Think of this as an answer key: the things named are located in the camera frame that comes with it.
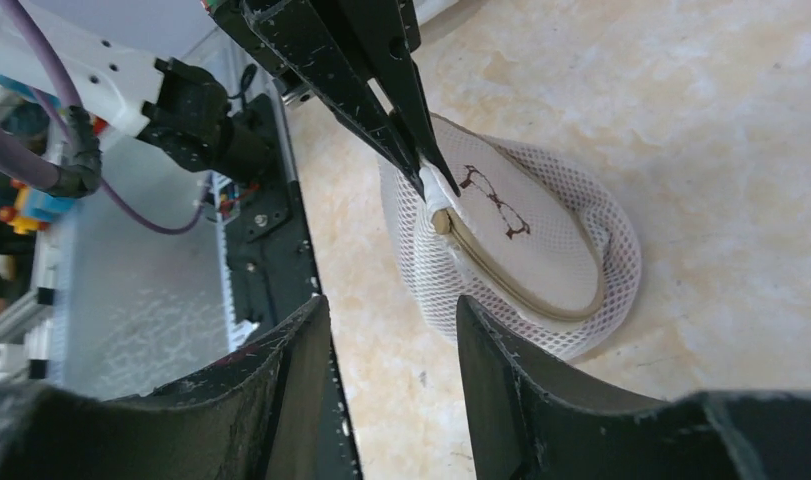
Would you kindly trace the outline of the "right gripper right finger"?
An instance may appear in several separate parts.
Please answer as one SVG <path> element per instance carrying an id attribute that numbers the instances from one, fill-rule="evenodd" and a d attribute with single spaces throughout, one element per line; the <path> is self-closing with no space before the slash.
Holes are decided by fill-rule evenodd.
<path id="1" fill-rule="evenodd" d="M 456 323 L 481 479 L 811 479 L 811 391 L 664 401 L 576 369 L 470 296 Z"/>

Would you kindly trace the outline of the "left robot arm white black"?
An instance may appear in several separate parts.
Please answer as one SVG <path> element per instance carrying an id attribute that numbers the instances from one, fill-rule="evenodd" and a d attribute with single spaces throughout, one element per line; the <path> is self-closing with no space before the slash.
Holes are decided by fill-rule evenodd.
<path id="1" fill-rule="evenodd" d="M 217 26 L 266 72 L 295 81 L 336 120 L 393 164 L 417 192 L 421 171 L 452 173 L 438 147 L 419 70 L 409 1 L 207 1 Z M 0 171 L 58 197 L 100 183 L 101 153 L 90 119 L 164 150 L 190 171 L 236 180 L 261 163 L 228 116 L 211 74 L 161 59 L 21 1 L 0 1 L 0 75 L 53 93 L 71 141 L 60 164 L 33 154 L 0 128 Z"/>

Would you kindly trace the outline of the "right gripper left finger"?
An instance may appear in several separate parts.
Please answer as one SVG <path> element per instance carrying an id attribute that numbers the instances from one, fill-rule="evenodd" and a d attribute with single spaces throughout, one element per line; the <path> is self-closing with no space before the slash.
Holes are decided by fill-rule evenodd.
<path id="1" fill-rule="evenodd" d="M 0 385 L 0 479 L 311 479 L 328 301 L 147 396 L 99 401 Z"/>

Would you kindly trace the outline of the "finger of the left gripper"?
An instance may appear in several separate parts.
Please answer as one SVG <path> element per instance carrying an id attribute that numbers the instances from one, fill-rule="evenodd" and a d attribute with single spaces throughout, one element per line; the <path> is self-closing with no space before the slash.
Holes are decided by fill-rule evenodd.
<path id="1" fill-rule="evenodd" d="M 357 74 L 358 97 L 338 121 L 423 192 L 423 161 L 436 167 L 460 194 L 439 149 L 412 52 L 421 45 L 412 1 L 320 1 L 319 13 Z"/>
<path id="2" fill-rule="evenodd" d="M 357 74 L 325 26 L 319 2 L 212 1 L 209 15 L 287 92 L 316 96 L 336 118 L 358 97 Z"/>

